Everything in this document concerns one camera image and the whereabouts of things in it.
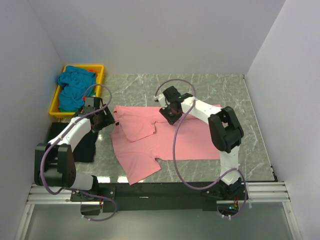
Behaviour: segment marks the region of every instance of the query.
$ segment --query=black cloth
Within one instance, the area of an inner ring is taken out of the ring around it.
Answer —
[[[58,136],[68,123],[65,122],[53,122],[47,137],[47,142]],[[94,156],[96,154],[96,140],[98,138],[98,132],[88,132],[73,151],[73,159],[75,162],[80,163],[93,163]]]

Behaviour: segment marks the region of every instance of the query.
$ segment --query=white wall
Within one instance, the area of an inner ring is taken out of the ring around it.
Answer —
[[[65,63],[246,74],[285,0],[29,0]]]
[[[246,77],[304,239],[320,237],[320,1],[287,0]]]
[[[13,239],[62,63],[26,0],[0,1],[0,239]]]

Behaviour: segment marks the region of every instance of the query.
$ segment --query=laundry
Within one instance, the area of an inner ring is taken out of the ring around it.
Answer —
[[[96,83],[96,73],[75,66],[67,66],[57,82],[63,88],[59,94],[59,111],[76,112],[85,104],[83,96],[88,87]],[[92,94],[93,88],[88,91],[87,96]]]
[[[170,125],[159,107],[115,106],[116,123],[111,139],[114,153],[130,185],[161,169],[156,158],[173,160],[173,139],[177,124]],[[177,136],[176,160],[218,160],[209,126],[186,116]]]

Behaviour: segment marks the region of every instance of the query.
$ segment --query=red cloth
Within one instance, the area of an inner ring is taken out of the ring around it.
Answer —
[[[115,155],[130,185],[159,171],[156,158],[173,160],[172,147],[177,124],[170,125],[159,107],[115,106],[111,133]],[[188,115],[176,140],[176,160],[217,160],[220,152],[213,145],[209,126]]]

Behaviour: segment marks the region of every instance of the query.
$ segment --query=gray marble surface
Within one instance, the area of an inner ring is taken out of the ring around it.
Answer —
[[[273,171],[265,149],[252,103],[242,75],[219,74],[119,74],[109,75],[105,84],[112,91],[109,109],[122,106],[159,106],[153,96],[158,86],[168,79],[179,78],[190,81],[196,89],[198,99],[208,104],[220,104],[234,109],[244,131],[239,151],[239,169],[247,181],[273,181]],[[174,85],[180,93],[191,93],[183,82],[171,82],[165,89]],[[101,94],[104,102],[109,98],[106,90]],[[93,163],[77,163],[78,171],[99,177],[100,182],[128,182],[126,173],[119,164],[111,141],[114,126],[100,131],[96,141],[96,155]],[[179,182],[173,161],[157,159],[161,170],[142,180],[145,183]],[[177,161],[180,173],[186,181],[213,181],[220,173],[219,160]]]

